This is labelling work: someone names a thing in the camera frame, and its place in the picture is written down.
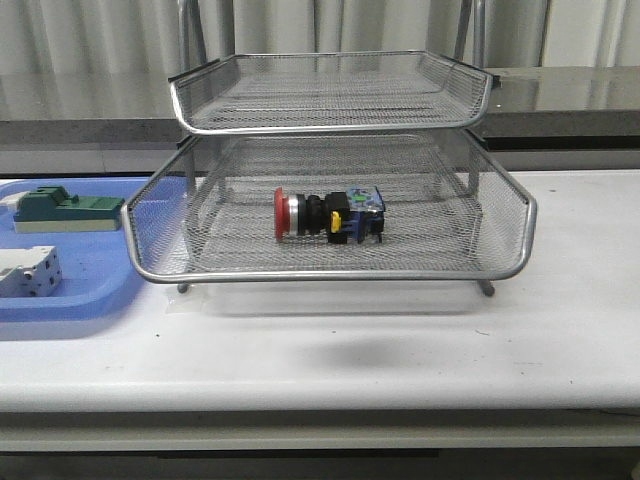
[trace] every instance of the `yellow tab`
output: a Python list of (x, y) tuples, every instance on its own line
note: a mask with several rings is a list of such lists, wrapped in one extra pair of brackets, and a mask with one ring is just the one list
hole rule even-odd
[(338, 212), (331, 212), (331, 233), (338, 233), (342, 227), (342, 219)]

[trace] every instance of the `gray countertop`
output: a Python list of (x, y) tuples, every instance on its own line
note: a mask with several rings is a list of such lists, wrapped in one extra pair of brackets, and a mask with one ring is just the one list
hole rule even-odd
[[(501, 68), (483, 137), (640, 135), (640, 67)], [(0, 144), (173, 142), (182, 136), (166, 78), (0, 76)]]

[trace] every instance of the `metal mesh tray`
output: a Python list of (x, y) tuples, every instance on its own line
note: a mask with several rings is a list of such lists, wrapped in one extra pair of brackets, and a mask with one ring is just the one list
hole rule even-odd
[[(382, 243), (274, 237), (273, 193), (376, 185)], [(138, 271), (155, 282), (470, 279), (516, 274), (536, 204), (457, 130), (192, 138), (123, 206)]]
[(491, 75), (429, 52), (235, 55), (171, 81), (198, 135), (462, 127)]

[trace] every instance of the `green electrical component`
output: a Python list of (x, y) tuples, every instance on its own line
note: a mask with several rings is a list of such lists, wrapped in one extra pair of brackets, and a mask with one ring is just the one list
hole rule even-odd
[(40, 187), (20, 199), (13, 222), (18, 233), (117, 230), (123, 203), (123, 198), (71, 196), (64, 187)]

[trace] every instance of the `tray leg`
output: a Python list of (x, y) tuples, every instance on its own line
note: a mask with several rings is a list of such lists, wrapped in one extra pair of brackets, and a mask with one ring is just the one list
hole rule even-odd
[(496, 288), (490, 280), (478, 280), (478, 286), (487, 297), (493, 297), (493, 294), (496, 293)]

